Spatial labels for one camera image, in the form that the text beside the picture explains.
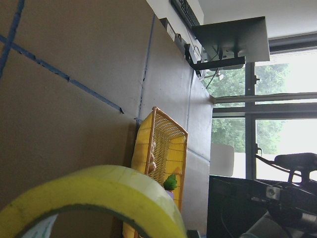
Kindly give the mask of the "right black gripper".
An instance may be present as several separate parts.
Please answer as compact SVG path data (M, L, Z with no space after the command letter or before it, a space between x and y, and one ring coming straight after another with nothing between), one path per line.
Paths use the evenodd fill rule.
M258 199L274 218L303 218L317 215L316 182L252 182L250 196Z

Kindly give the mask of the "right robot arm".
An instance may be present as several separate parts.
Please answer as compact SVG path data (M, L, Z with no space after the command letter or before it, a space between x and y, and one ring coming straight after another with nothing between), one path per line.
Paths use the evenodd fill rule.
M241 238L315 238L317 182L279 182L266 187L267 212Z

